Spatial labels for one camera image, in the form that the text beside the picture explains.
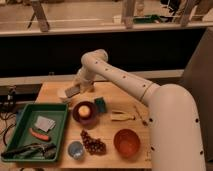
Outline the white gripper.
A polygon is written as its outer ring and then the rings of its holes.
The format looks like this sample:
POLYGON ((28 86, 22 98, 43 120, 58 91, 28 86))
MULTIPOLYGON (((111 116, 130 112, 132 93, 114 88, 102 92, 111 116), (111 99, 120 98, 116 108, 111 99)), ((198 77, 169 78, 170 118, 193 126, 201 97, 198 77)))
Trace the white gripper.
POLYGON ((73 85, 80 88, 80 93, 92 92, 94 90, 94 73, 85 68, 79 69, 73 85))

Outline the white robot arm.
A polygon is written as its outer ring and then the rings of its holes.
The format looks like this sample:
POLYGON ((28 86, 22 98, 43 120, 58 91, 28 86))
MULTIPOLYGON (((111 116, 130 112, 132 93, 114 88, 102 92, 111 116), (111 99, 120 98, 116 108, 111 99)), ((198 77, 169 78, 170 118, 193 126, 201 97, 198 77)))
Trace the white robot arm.
POLYGON ((82 91, 99 74, 148 107, 152 171, 206 171, 197 106, 185 88, 118 69, 103 49, 85 53, 81 63, 76 84, 82 91))

